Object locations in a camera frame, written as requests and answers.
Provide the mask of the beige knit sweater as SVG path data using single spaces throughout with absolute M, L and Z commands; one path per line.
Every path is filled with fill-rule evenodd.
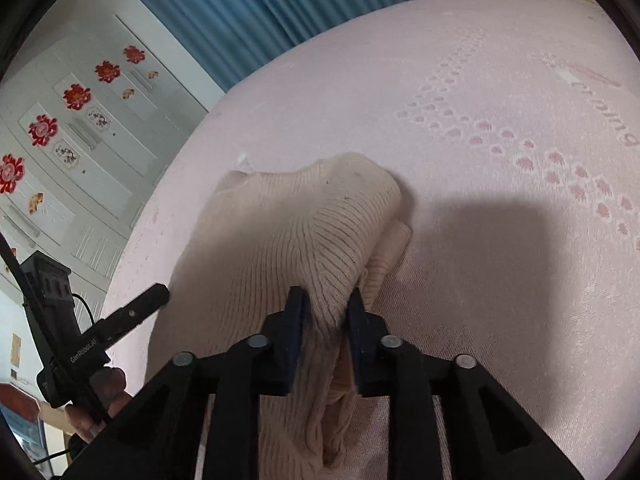
M 232 171 L 202 211 L 170 280 L 146 371 L 175 353 L 209 356 L 258 331 L 288 291 L 308 292 L 310 325 L 292 392 L 260 406 L 259 474 L 313 479 L 341 463 L 356 393 L 342 325 L 359 290 L 374 303 L 411 232 L 392 175 L 359 154 L 295 172 Z

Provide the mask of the white wardrobe with red decals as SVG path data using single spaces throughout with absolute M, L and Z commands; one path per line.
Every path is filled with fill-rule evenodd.
M 43 252 L 70 269 L 82 320 L 101 312 L 146 202 L 204 115 L 114 15 L 2 88 L 2 234 L 16 258 Z

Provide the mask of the pink bed sheet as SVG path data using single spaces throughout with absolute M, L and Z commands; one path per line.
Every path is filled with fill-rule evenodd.
M 587 479 L 639 430 L 639 63 L 582 0 L 413 0 L 241 81 L 134 227 L 104 308 L 176 264 L 222 178 L 359 154 L 401 192 L 408 246 L 368 310 L 422 351 L 474 356 Z M 112 349 L 139 391 L 160 310 Z M 356 395 L 341 463 L 385 474 L 381 402 Z

